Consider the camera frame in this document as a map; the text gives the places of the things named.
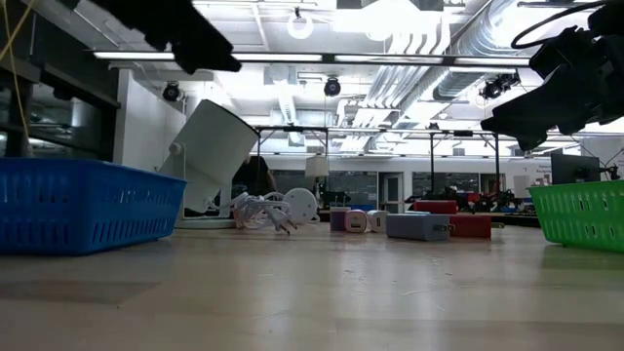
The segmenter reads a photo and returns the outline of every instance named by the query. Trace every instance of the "gray box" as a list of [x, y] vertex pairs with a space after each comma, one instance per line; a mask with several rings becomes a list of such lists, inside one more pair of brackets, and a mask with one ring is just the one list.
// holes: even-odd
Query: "gray box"
[[448, 240], [449, 219], [449, 215], [444, 214], [389, 214], [386, 217], [386, 235], [394, 239]]

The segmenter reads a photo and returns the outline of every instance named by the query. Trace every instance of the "green plastic basket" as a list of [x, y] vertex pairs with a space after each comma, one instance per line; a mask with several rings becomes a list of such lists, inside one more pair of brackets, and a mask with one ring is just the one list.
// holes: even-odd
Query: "green plastic basket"
[[533, 187], [546, 240], [624, 253], [624, 180]]

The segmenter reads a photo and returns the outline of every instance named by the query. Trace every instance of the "person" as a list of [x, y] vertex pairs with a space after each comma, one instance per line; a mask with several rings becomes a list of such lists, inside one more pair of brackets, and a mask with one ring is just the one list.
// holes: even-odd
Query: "person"
[[275, 178], [262, 156], [248, 156], [232, 178], [232, 187], [247, 187], [250, 195], [260, 196], [277, 191]]

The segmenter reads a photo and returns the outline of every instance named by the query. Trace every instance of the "ceiling camera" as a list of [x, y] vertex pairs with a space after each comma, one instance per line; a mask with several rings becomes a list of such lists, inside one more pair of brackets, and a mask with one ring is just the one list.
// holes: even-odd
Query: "ceiling camera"
[[328, 82], [325, 84], [324, 92], [327, 97], [337, 97], [340, 94], [340, 83], [338, 83], [338, 78], [328, 78]]
[[178, 82], [168, 82], [163, 91], [163, 99], [169, 102], [178, 102], [184, 98], [184, 92], [179, 89]]

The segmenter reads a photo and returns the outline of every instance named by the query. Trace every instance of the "tangled cable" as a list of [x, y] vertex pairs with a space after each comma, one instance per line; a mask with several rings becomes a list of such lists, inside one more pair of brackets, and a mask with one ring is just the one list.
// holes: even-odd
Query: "tangled cable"
[[253, 196], [242, 193], [227, 204], [220, 206], [210, 202], [209, 207], [216, 210], [233, 208], [234, 220], [238, 228], [262, 229], [273, 225], [276, 231], [284, 230], [288, 235], [288, 226], [296, 229], [291, 221], [291, 205], [284, 201], [269, 201], [271, 197], [283, 198], [284, 195], [272, 192], [264, 196]]

